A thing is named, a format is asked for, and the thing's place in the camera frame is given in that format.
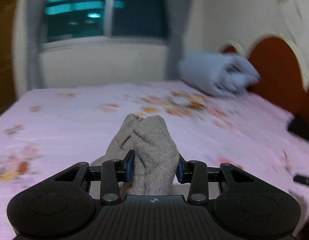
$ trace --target gray sock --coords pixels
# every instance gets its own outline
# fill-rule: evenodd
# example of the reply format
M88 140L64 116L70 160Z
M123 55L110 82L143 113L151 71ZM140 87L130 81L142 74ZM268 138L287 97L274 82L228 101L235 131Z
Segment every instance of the gray sock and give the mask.
M179 161L179 152L160 116L142 119L130 114L111 141L105 156L91 166L110 159L123 159L130 149L136 152L134 175L121 188L125 195L168 195ZM100 184L91 183L90 194L97 198Z

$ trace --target black object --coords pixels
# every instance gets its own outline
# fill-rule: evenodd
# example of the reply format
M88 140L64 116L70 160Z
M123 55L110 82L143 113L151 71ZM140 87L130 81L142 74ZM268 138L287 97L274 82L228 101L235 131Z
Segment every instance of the black object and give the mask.
M293 181L309 187L309 177L297 174L294 176Z
M289 194L229 163L209 168L180 156L183 196L127 196L118 182L133 174L135 153L124 160L72 167L16 195L7 207L15 240L64 239L282 239L292 240L301 210ZM100 200L88 194L101 181ZM209 200L208 182L220 195Z
M290 122L288 131L309 141L309 122L300 116L295 116Z

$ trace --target pink bedsheet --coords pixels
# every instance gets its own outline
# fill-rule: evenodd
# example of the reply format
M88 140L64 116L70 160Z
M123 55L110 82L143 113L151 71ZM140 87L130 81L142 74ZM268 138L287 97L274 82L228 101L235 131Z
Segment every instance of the pink bedsheet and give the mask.
M15 236L6 217L20 191L105 154L125 116L159 114L186 160L231 162L307 203L309 143L290 135L292 118L263 98L215 99L182 82L33 90L0 117L0 240Z

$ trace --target bed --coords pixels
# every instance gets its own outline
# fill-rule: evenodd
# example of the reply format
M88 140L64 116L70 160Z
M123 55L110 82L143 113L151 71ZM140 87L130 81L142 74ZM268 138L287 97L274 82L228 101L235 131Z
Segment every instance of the bed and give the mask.
M277 46L283 54L271 52ZM309 143L286 131L306 95L291 52L275 37L257 44L249 60L261 82L235 100L212 98L180 81L26 93L0 117L0 239L15 236L6 217L14 195L77 162L104 155L129 113L162 116L186 160L211 167L232 163L301 200L300 227L309 214L309 187L295 184L293 175L309 176ZM275 73L280 83L269 75L274 66L286 67Z

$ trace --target window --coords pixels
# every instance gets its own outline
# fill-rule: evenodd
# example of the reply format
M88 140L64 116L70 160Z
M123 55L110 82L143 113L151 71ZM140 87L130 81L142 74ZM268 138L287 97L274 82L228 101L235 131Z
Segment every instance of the window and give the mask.
M89 36L166 38L164 0L48 0L46 42Z

